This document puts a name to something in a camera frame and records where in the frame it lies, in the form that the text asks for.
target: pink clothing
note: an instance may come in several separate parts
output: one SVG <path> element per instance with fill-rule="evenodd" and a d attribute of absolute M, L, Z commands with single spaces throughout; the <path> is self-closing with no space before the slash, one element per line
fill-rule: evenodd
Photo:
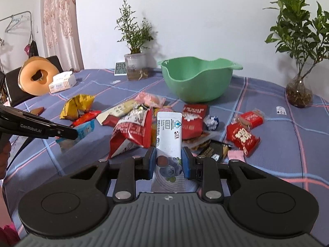
<path fill-rule="evenodd" d="M 0 228 L 0 241 L 13 246 L 19 242 L 19 235 L 16 231 L 14 223 L 11 223 L 9 226 L 6 225 L 4 228 Z"/>

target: pink curtain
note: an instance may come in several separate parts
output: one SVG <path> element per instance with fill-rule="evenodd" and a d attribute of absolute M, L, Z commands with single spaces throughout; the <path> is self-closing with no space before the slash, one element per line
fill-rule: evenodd
<path fill-rule="evenodd" d="M 47 55 L 57 55 L 64 71 L 83 69 L 75 0 L 44 0 Z"/>

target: green plastic bowl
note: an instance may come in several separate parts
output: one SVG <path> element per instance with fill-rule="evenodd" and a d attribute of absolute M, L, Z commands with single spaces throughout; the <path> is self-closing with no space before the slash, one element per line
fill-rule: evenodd
<path fill-rule="evenodd" d="M 233 70 L 243 67 L 228 59 L 213 61 L 178 57 L 159 62 L 169 89 L 187 103 L 208 102 L 228 88 Z"/>

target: plaid tablecloth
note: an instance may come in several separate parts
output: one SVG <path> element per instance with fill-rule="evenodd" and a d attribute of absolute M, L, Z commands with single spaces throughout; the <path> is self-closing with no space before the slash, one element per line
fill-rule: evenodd
<path fill-rule="evenodd" d="M 127 81 L 126 76 L 114 76 L 113 71 L 83 70 L 76 74 L 78 83 L 73 88 L 35 97 L 18 106 L 22 110 L 45 107 L 42 117 L 69 125 L 70 121 L 60 120 L 59 114 L 65 102 L 74 95 L 85 93 L 96 95 L 92 109 L 104 110 L 140 91 L 165 96 L 174 110 L 181 111 L 184 102 L 170 92 L 161 74 L 137 82 Z M 320 214 L 312 230 L 313 236 L 324 244 L 329 243 L 329 103 L 314 96 L 313 105 L 298 109 L 287 103 L 284 88 L 262 80 L 233 77 L 228 90 L 219 99 L 209 103 L 210 115 L 217 115 L 223 124 L 218 128 L 218 140 L 226 136 L 225 126 L 235 114 L 260 109 L 266 121 L 253 129 L 253 134 L 261 137 L 261 143 L 246 162 L 285 181 L 311 192 L 319 202 Z M 277 106 L 286 114 L 278 114 Z M 54 138 L 34 139 L 15 159 L 4 179 L 4 188 L 9 214 L 15 226 L 24 237 L 26 232 L 19 220 L 17 207 L 19 200 L 28 191 L 57 177 L 71 173 L 109 153 L 109 141 L 113 128 L 99 125 L 95 131 L 80 141 L 65 154 L 61 154 Z M 19 141 L 13 151 L 17 151 Z M 146 150 L 136 149 L 134 154 L 144 154 Z M 111 163 L 121 162 L 127 155 L 111 159 Z M 138 191 L 149 191 L 151 181 L 138 181 Z"/>

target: blue snack package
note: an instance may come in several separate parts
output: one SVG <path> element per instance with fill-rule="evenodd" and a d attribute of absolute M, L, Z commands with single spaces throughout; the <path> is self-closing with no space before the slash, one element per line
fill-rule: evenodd
<path fill-rule="evenodd" d="M 88 134 L 94 131 L 95 129 L 95 119 L 80 124 L 74 127 L 75 130 L 78 130 L 78 137 L 75 140 L 66 139 L 66 138 L 58 138 L 56 139 L 56 143 L 60 145 L 60 150 L 62 153 L 72 148 L 75 144 L 77 144 L 81 139 L 84 139 Z"/>

